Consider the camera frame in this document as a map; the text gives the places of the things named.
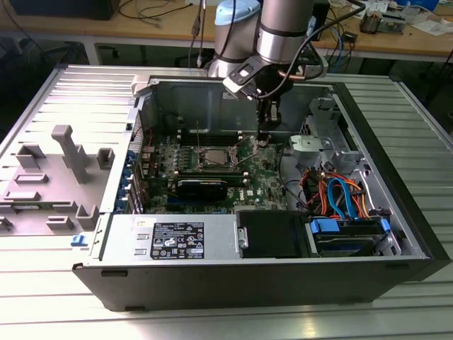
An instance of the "blue latch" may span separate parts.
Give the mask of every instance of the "blue latch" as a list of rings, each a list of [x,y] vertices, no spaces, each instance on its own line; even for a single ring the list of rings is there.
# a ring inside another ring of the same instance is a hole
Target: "blue latch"
[[[381,226],[386,233],[390,232],[390,223],[385,218],[381,220]]]
[[[337,221],[331,218],[319,218],[310,222],[311,232],[316,234],[318,232],[339,232],[340,227]]]
[[[71,241],[71,247],[86,247],[88,243],[83,235],[74,235]]]

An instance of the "black cable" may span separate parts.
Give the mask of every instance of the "black cable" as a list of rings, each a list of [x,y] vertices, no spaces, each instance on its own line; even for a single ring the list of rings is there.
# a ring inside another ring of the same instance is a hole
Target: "black cable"
[[[129,19],[137,19],[137,20],[142,20],[142,19],[152,19],[152,18],[157,18],[159,16],[165,16],[166,14],[169,14],[169,13],[172,13],[172,12],[176,12],[176,11],[179,11],[181,9],[186,9],[187,7],[191,7],[193,6],[192,3],[189,3],[185,6],[181,6],[181,7],[178,7],[178,8],[175,8],[175,9],[171,9],[170,11],[167,11],[167,12],[163,12],[163,13],[159,13],[159,14],[156,14],[156,15],[153,15],[153,16],[130,16],[128,14],[125,14],[122,12],[122,9],[124,8],[124,6],[126,6],[127,4],[130,4],[131,2],[133,2],[134,0],[127,0],[125,3],[121,4],[119,9],[118,9],[118,13],[120,13],[120,15],[126,17],[126,18],[129,18]]]
[[[195,39],[197,36],[200,34],[200,25],[201,25],[201,6],[202,6],[203,0],[200,0],[200,5],[198,6],[198,13],[197,16],[195,17],[195,20],[193,21],[192,24],[192,41],[190,42],[190,47],[189,47],[189,53],[188,53],[188,67],[190,68],[190,56],[192,54],[192,49],[193,49],[193,44],[195,43]]]
[[[203,52],[203,42],[205,40],[206,3],[203,3],[203,1],[206,1],[206,0],[201,0],[201,2],[200,2],[203,5],[203,21],[201,24],[201,41],[200,41],[200,50],[198,52],[197,67],[201,67],[201,65],[198,65],[198,60],[200,60],[200,62],[201,62],[201,57],[202,57],[202,52]]]
[[[233,0],[233,15],[231,16],[231,23],[229,24],[229,27],[228,27],[228,33],[226,34],[226,38],[225,38],[224,45],[222,47],[222,51],[220,51],[220,53],[218,55],[215,55],[214,58],[212,58],[212,60],[210,62],[208,62],[205,67],[209,67],[213,62],[215,62],[216,60],[223,57],[225,50],[227,49],[228,42],[231,39],[231,32],[233,31],[235,16],[236,16],[236,0]]]
[[[195,39],[196,37],[195,36],[192,36],[192,40],[190,41],[190,47],[189,47],[189,53],[188,53],[188,68],[190,68],[190,59],[191,59],[191,56],[192,56],[192,49],[193,49],[193,44],[195,43]]]
[[[280,180],[280,183],[283,185],[283,188],[286,190],[287,193],[289,193],[292,197],[294,197],[296,199],[296,201],[301,205],[301,208],[306,210],[307,212],[310,212],[307,208],[306,208],[306,204],[299,198],[297,197],[297,195],[295,193],[293,193],[290,189],[288,189],[287,187],[287,184],[288,183],[291,183],[293,181],[296,181],[296,180],[292,180],[292,181],[288,181],[287,183],[284,183],[283,182],[283,178],[282,178],[282,171],[281,171],[281,168],[282,168],[282,159],[283,159],[283,155],[285,154],[285,149],[286,149],[286,146],[289,145],[289,141],[283,146],[283,149],[282,149],[282,154],[280,155],[280,159],[278,161],[278,167],[277,167],[277,173],[278,173],[278,178]]]
[[[13,22],[14,25],[16,25],[16,27],[28,38],[30,39],[31,42],[33,42],[33,44],[35,44],[35,46],[39,49],[39,51],[41,51],[42,55],[44,55],[44,57],[48,58],[48,60],[51,62],[51,63],[55,63],[54,60],[49,57],[48,55],[46,55],[45,51],[43,50],[43,48],[36,42],[35,39],[33,39],[32,37],[30,37],[30,35],[25,32],[25,30],[17,23],[17,21],[13,18],[13,16],[9,13],[7,7],[6,7],[6,4],[5,4],[5,0],[1,0],[1,4],[3,5],[3,8],[5,10],[5,13],[6,15],[10,18],[10,20]]]
[[[138,16],[141,17],[140,18],[140,21],[143,22],[143,23],[148,23],[149,25],[154,25],[155,27],[157,28],[161,28],[162,25],[159,23],[159,20],[160,18],[152,18],[151,20],[154,20],[154,22],[150,22],[150,21],[147,21],[145,18],[146,15],[144,14],[145,11],[148,11],[149,9],[161,9],[165,6],[167,6],[169,3],[170,3],[170,0],[166,0],[166,3],[162,4],[162,5],[158,5],[158,6],[148,6],[148,7],[145,7],[143,9],[140,9],[139,6],[138,6],[138,1],[139,0],[135,0],[135,9],[137,10],[137,13],[138,13]]]
[[[347,18],[350,18],[350,17],[352,17],[352,16],[354,16],[354,15],[356,15],[356,14],[358,14],[358,13],[360,13],[360,12],[365,10],[365,7],[366,7],[365,4],[362,3],[362,2],[359,2],[358,0],[348,0],[348,2],[350,2],[353,5],[358,6],[358,8],[355,9],[354,11],[351,11],[351,12],[349,12],[347,14],[344,14],[344,15],[338,17],[334,21],[331,21],[329,23],[325,23],[320,28],[318,28],[317,30],[313,31],[313,33],[311,35],[309,35],[307,39],[305,39],[305,41],[302,43],[302,45],[300,45],[299,49],[296,52],[296,55],[294,56],[294,58],[293,58],[293,60],[291,62],[291,65],[289,66],[288,70],[286,71],[285,77],[280,82],[280,84],[269,93],[265,93],[265,94],[261,94],[261,95],[257,94],[257,93],[254,93],[252,95],[252,97],[254,99],[269,98],[269,97],[273,96],[274,94],[276,94],[283,87],[283,85],[285,85],[285,82],[289,79],[289,76],[291,75],[296,62],[299,59],[299,55],[304,50],[304,48],[307,46],[307,44],[310,43],[311,39],[316,37],[320,32],[326,30],[327,28],[330,28],[330,27],[334,26],[336,23],[339,23],[339,22],[341,22],[341,21],[343,21],[343,20],[345,20]]]

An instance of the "blue plastic clip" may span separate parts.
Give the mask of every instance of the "blue plastic clip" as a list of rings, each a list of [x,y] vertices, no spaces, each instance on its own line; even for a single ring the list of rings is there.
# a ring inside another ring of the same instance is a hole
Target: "blue plastic clip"
[[[319,232],[339,232],[340,227],[337,221],[331,218],[319,218],[310,222],[311,232],[318,234]]]
[[[87,247],[88,243],[83,235],[74,235],[71,241],[71,247]]]

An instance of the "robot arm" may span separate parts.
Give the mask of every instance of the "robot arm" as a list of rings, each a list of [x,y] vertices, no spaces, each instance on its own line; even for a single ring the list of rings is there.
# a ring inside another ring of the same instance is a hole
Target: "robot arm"
[[[310,80],[325,74],[327,67],[310,40],[365,9],[357,0],[348,1],[360,7],[308,37],[314,0],[264,0],[261,11],[256,0],[228,0],[219,5],[221,10],[233,10],[233,19],[229,27],[225,21],[220,25],[216,18],[217,60],[209,73],[211,77],[226,77],[224,85],[233,95],[258,100],[258,131],[271,130],[281,123],[278,106],[281,95],[292,88],[288,80]],[[248,16],[241,14],[244,5]],[[304,73],[295,76],[299,66]]]

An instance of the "warning label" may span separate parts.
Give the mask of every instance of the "warning label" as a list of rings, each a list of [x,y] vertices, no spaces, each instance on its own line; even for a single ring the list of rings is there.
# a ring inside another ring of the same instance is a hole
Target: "warning label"
[[[205,224],[155,223],[151,257],[153,260],[203,259]]]

